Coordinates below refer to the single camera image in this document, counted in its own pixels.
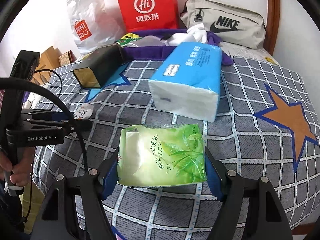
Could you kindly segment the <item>person's left hand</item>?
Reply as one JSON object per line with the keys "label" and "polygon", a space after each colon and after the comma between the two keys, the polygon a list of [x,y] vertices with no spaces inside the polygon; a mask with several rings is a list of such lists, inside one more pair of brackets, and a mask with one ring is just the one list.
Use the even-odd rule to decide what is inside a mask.
{"label": "person's left hand", "polygon": [[18,164],[12,165],[7,156],[1,152],[1,181],[4,180],[4,172],[13,172],[10,176],[10,181],[17,186],[24,187],[30,181],[30,174],[33,170],[35,148],[26,147],[23,149],[22,158]]}

